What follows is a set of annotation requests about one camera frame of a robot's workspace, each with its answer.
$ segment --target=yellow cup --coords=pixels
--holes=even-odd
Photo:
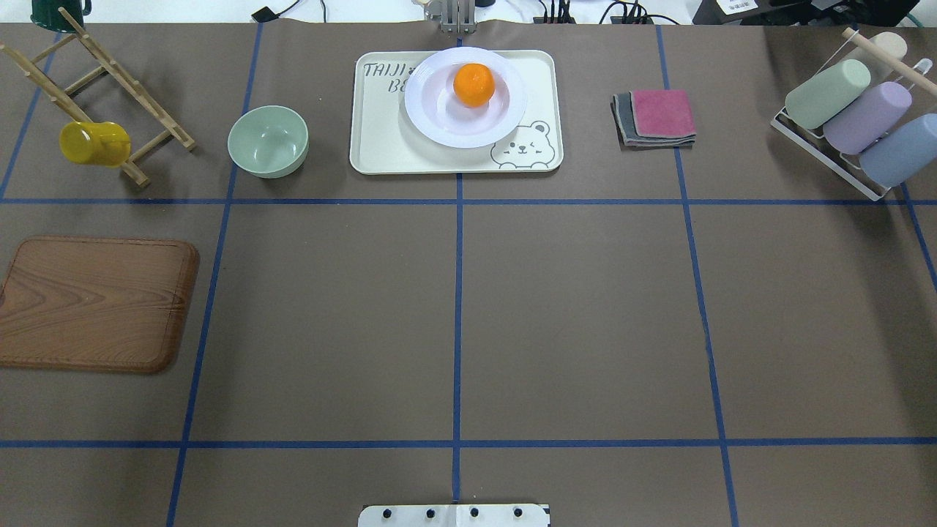
[[[62,128],[59,148],[73,163],[119,167],[130,157],[130,136],[116,123],[72,122]]]

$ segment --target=orange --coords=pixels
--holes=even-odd
[[[488,66],[466,64],[455,73],[453,90],[462,104],[476,108],[495,95],[495,77]]]

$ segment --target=white plate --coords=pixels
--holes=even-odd
[[[479,108],[455,96],[453,79],[465,64],[482,64],[495,78],[495,95]],[[454,148],[496,143],[511,133],[527,110],[527,89],[520,74],[501,55],[481,48],[450,48],[430,55],[407,82],[407,115],[423,135]]]

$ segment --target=wooden cutting board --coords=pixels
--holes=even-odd
[[[181,241],[27,238],[0,291],[0,366],[160,371],[198,267]]]

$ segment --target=bear illustration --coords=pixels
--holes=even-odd
[[[557,154],[547,136],[549,132],[544,121],[517,127],[491,147],[491,159],[501,169],[547,168]]]

